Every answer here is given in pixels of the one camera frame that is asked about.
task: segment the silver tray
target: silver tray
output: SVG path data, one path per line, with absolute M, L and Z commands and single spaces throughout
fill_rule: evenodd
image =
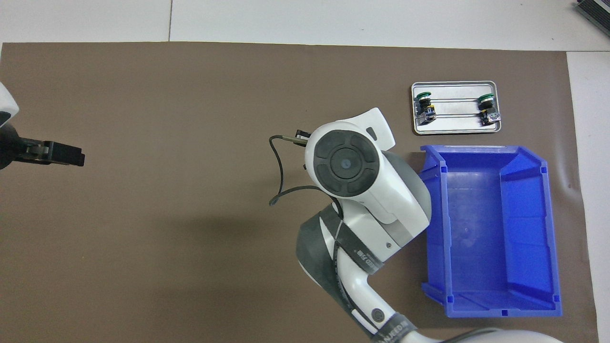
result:
M 436 110 L 436 120 L 425 125 L 418 125 L 417 100 L 422 92 L 430 92 L 432 104 Z M 411 86 L 413 105 L 413 127 L 420 135 L 430 134 L 475 134 L 498 132 L 501 122 L 485 126 L 481 123 L 477 99 L 487 93 L 495 95 L 496 110 L 501 113 L 498 104 L 498 92 L 493 81 L 447 81 L 416 82 Z

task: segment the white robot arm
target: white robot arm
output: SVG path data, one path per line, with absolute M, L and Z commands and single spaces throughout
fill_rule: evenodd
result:
M 9 90 L 0 82 L 0 128 L 19 112 L 19 106 L 9 93 Z
M 8 123 L 17 112 L 19 106 L 0 83 L 0 169 L 13 161 L 33 164 L 85 164 L 85 155 L 75 146 L 61 144 L 50 140 L 35 140 L 21 138 L 15 128 Z
M 395 142 L 381 111 L 374 108 L 328 123 L 311 134 L 298 131 L 297 138 L 274 137 L 305 146 L 305 168 L 313 188 L 334 201 L 301 225 L 296 255 L 303 270 L 372 342 L 440 342 L 419 334 L 367 282 L 429 225 L 431 216 L 430 194 L 422 180 L 402 158 L 387 151 Z M 289 191 L 281 192 L 280 186 L 270 204 Z M 480 329 L 445 342 L 559 341 L 530 331 Z

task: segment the blue storage bin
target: blue storage bin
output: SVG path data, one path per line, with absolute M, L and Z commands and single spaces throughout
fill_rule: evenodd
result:
M 448 317 L 561 316 L 547 162 L 522 146 L 422 150 L 426 295 Z

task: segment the brown mat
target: brown mat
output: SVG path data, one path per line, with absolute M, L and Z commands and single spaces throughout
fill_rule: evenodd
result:
M 0 171 L 2 342 L 367 342 L 301 271 L 300 224 L 329 203 L 273 208 L 267 138 L 379 107 L 394 152 L 524 145 L 550 166 L 563 317 L 449 319 L 426 298 L 425 235 L 372 285 L 424 334 L 523 328 L 595 342 L 570 86 L 563 52 L 228 43 L 5 44 L 0 80 L 20 136 L 83 148 L 84 168 Z M 503 129 L 412 133 L 416 81 L 493 80 Z M 311 184 L 279 143 L 287 186 Z

